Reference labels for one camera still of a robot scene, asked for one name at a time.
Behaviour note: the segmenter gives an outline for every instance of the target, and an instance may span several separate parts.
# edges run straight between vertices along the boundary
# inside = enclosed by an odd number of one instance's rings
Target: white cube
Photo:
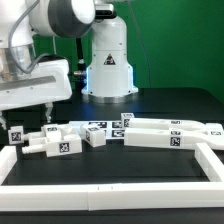
[[[131,118],[134,118],[133,113],[122,113],[121,114],[121,125],[122,128],[128,128],[129,127],[129,121]]]
[[[8,136],[10,145],[24,143],[23,126],[11,127],[11,129],[8,130]]]
[[[83,139],[92,147],[106,145],[106,133],[98,126],[83,125],[81,126]]]

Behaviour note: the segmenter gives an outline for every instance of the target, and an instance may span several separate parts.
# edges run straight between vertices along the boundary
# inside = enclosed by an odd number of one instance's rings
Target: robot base
[[[138,98],[138,92],[134,92],[120,97],[98,97],[89,94],[83,94],[83,100],[91,101],[94,103],[124,103],[135,100]]]

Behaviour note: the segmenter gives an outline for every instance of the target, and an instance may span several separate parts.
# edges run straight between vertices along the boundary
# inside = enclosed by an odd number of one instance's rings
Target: white rectangular block
[[[210,139],[206,134],[178,129],[159,130],[126,128],[124,133],[125,145],[140,147],[193,150],[195,149],[196,143],[203,142],[210,144],[209,140]]]
[[[169,120],[169,119],[148,119],[148,118],[131,118],[129,121],[130,128],[146,128],[168,130],[170,128],[182,129],[186,131],[199,131],[206,133],[205,124],[191,120]]]
[[[106,133],[96,125],[82,125],[81,132],[84,140],[92,147],[106,145]]]
[[[5,146],[0,151],[0,185],[3,183],[9,172],[17,161],[16,147]]]
[[[195,158],[211,182],[224,182],[224,165],[207,144],[196,144]]]
[[[82,152],[82,141],[81,138],[76,135],[72,139],[65,139],[60,142],[49,142],[45,145],[47,157],[51,156],[62,156],[73,153]]]

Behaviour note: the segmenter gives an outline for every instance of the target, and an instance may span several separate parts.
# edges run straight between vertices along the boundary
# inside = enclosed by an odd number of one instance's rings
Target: long white block
[[[2,186],[0,211],[224,207],[223,183]]]
[[[131,118],[129,121],[129,127],[161,129],[161,130],[176,128],[176,129],[183,129],[186,131],[200,131],[203,133],[206,133],[207,131],[205,124],[191,120]]]
[[[223,163],[207,144],[196,144],[195,158],[211,182],[224,182]]]
[[[124,133],[124,144],[130,146],[195,149],[197,143],[207,143],[212,149],[224,150],[224,141],[215,141],[209,135],[195,131],[126,128]]]
[[[5,146],[0,151],[0,185],[3,183],[17,161],[16,147]]]

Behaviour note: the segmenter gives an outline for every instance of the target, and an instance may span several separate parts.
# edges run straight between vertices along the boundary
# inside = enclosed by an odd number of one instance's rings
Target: cable
[[[10,33],[9,33],[9,37],[8,37],[8,43],[9,43],[9,51],[12,55],[12,59],[13,62],[16,64],[16,66],[25,74],[30,74],[35,66],[38,64],[38,62],[45,56],[49,56],[49,54],[42,54],[39,57],[37,57],[29,66],[27,69],[24,69],[20,66],[20,64],[17,62],[15,56],[14,56],[14,52],[13,52],[13,47],[12,47],[12,38],[13,35],[17,29],[17,27],[19,26],[19,24],[23,21],[23,19],[39,4],[40,0],[37,0],[33,5],[31,5],[21,16],[20,18],[16,21],[16,23],[13,25]]]
[[[143,39],[143,37],[142,37],[142,33],[141,33],[140,28],[139,28],[139,25],[138,25],[138,22],[137,22],[137,19],[136,19],[134,10],[133,10],[133,8],[132,8],[132,6],[131,6],[131,3],[130,3],[130,0],[126,0],[126,1],[127,1],[129,10],[130,10],[130,12],[131,12],[132,19],[133,19],[133,22],[134,22],[136,31],[137,31],[138,36],[139,36],[139,39],[140,39],[140,41],[141,41],[141,45],[142,45],[142,49],[143,49],[143,53],[144,53],[145,60],[146,60],[146,63],[147,63],[147,69],[148,69],[148,75],[149,75],[149,87],[151,88],[150,60],[149,60],[149,56],[148,56],[148,54],[147,54],[147,50],[146,50],[146,47],[145,47],[145,42],[144,42],[144,39]]]
[[[57,54],[57,46],[56,46],[56,38],[53,36],[53,48],[54,48],[54,54]]]

